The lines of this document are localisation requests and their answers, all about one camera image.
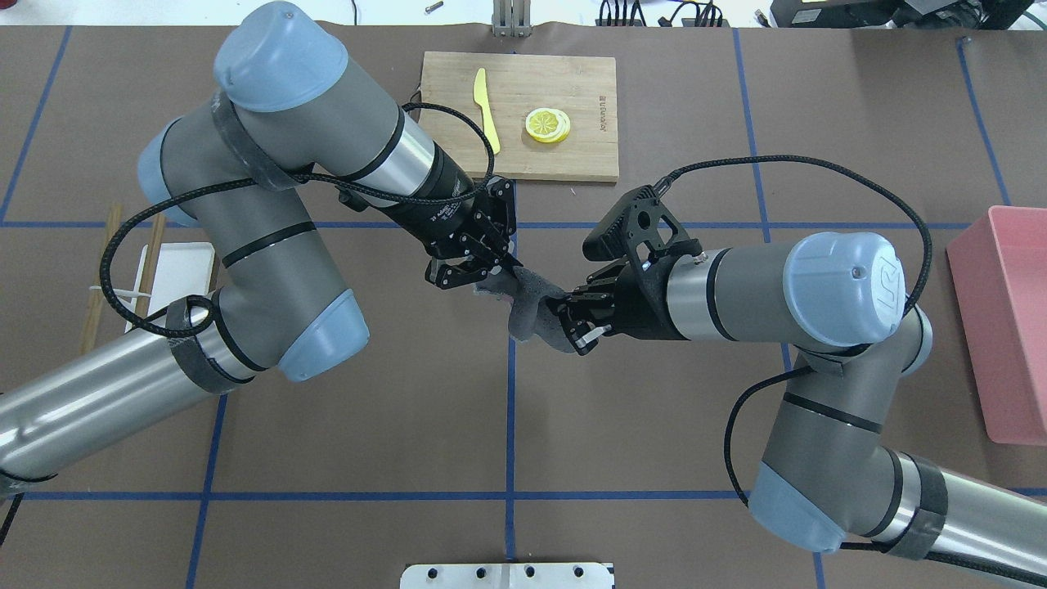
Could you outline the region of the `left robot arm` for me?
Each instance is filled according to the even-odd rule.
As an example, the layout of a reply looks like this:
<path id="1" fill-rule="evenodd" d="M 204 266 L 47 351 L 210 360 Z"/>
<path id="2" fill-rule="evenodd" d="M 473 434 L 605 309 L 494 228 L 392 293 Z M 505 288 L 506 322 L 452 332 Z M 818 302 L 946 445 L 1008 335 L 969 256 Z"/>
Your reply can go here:
<path id="1" fill-rule="evenodd" d="M 298 194 L 330 182 L 357 211 L 382 211 L 422 243 L 442 290 L 512 272 L 512 198 L 474 180 L 291 2 L 250 12 L 214 59 L 209 101 L 143 150 L 151 206 L 101 258 L 101 290 L 133 329 L 2 397 L 2 496 L 276 366 L 300 383 L 366 347 L 354 292 Z M 131 228 L 173 210 L 206 232 L 228 284 L 142 318 L 112 290 Z"/>

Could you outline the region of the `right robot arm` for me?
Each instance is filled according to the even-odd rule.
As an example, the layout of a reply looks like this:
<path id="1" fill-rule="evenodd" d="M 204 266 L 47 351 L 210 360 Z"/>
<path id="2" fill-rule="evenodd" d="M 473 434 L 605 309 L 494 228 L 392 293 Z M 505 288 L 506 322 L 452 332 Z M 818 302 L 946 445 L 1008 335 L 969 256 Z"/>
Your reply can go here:
<path id="1" fill-rule="evenodd" d="M 1045 585 L 1045 507 L 882 441 L 901 378 L 932 349 L 932 325 L 905 286 L 901 260 L 875 232 L 704 250 L 674 237 L 591 237 L 603 262 L 545 310 L 573 352 L 602 336 L 789 344 L 785 384 L 748 513 L 815 553 L 868 551 L 931 560 L 1002 584 Z"/>

